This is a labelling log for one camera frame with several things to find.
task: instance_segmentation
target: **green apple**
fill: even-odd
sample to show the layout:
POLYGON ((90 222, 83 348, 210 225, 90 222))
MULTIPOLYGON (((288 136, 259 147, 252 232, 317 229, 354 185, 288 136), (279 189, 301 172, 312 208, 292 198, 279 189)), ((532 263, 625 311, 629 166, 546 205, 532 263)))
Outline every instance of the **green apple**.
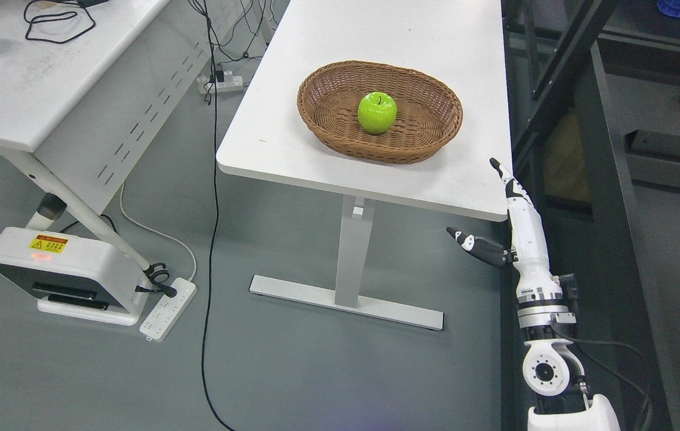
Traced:
POLYGON ((397 111, 391 96, 375 91, 359 102, 359 123, 369 133, 383 133, 393 125, 397 111))

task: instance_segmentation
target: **gray floor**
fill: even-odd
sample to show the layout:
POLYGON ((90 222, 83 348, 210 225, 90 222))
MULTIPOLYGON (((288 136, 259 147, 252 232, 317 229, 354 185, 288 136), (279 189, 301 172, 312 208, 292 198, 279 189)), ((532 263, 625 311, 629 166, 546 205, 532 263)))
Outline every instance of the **gray floor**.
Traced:
MULTIPOLYGON (((221 96, 220 136, 240 100, 221 96)), ((499 273, 444 232, 492 236, 496 226, 378 205, 362 294, 444 311, 444 330, 429 331, 250 294, 254 274, 332 286, 342 196, 218 172, 210 283, 212 119, 189 91, 125 196, 130 215, 195 251, 195 299, 157 344, 137 325, 41 313, 0 276, 0 429, 223 429, 201 382, 208 295, 208 388, 234 429, 499 429, 499 273)), ((41 196, 0 158, 0 231, 23 226, 41 196)), ((105 213, 128 242, 173 275, 189 275, 182 248, 133 226, 114 204, 105 213)), ((81 226, 70 233, 87 235, 81 226)))

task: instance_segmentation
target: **table top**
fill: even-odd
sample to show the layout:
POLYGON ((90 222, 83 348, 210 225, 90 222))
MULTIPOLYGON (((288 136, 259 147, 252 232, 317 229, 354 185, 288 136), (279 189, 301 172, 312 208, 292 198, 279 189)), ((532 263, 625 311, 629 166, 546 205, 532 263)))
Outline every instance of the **table top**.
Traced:
POLYGON ((488 160, 512 166, 500 3, 291 0, 217 152, 227 174, 428 208, 507 218, 488 160), (463 125, 435 156, 392 165, 345 156, 302 122, 297 90, 335 61, 411 68, 444 82, 463 125))
MULTIPOLYGON (((88 8, 96 21, 93 30, 66 44, 51 44, 23 38, 26 2, 0 0, 0 147, 34 152, 169 2, 118 0, 93 6, 88 8)), ((30 16, 52 10, 32 5, 30 16)), ((66 39, 81 28, 61 25, 60 32, 45 37, 66 39)))

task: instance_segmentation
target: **white cable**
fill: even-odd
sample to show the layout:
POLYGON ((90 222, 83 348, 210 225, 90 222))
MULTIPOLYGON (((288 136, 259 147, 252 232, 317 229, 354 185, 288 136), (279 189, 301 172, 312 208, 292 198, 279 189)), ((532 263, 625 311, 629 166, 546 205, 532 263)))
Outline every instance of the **white cable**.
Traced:
POLYGON ((171 240, 175 241, 176 243, 179 243, 180 245, 183 245, 183 248, 185 248, 186 251, 189 252, 189 254, 192 256, 192 261, 194 261, 194 271, 192 271, 192 274, 191 274, 191 275, 189 276, 189 278, 187 279, 187 280, 189 280, 190 282, 193 282, 193 281, 194 281, 194 276, 196 275, 196 256, 194 256, 194 251, 192 251, 192 249, 190 249, 189 246, 185 245, 185 244, 184 244, 181 240, 179 240, 178 238, 175 238, 175 237, 173 237, 173 236, 170 236, 170 235, 164 234, 164 233, 162 233, 162 232, 159 232, 159 231, 157 231, 156 229, 151 229, 151 228, 149 228, 148 226, 146 226, 145 224, 141 224, 141 223, 139 223, 138 221, 135 221, 134 218, 132 218, 132 217, 130 217, 129 215, 127 215, 127 213, 125 213, 124 205, 122 205, 122 197, 125 195, 125 184, 126 184, 126 183, 127 183, 127 181, 124 181, 124 183, 122 183, 121 189, 119 190, 119 210, 122 212, 122 215, 123 215, 127 220, 132 221, 132 223, 137 224, 137 226, 140 226, 141 228, 146 229, 146 230, 149 231, 149 232, 154 232, 154 233, 156 233, 157 235, 160 235, 160 236, 165 237, 165 238, 167 238, 167 239, 171 239, 171 240))

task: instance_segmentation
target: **red light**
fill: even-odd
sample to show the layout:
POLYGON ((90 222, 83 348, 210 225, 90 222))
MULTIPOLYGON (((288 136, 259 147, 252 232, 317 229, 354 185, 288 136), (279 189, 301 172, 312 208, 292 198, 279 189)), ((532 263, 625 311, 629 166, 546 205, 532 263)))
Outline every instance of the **red light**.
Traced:
POLYGON ((52 258, 53 256, 45 253, 31 253, 31 259, 34 259, 35 261, 49 261, 52 258))

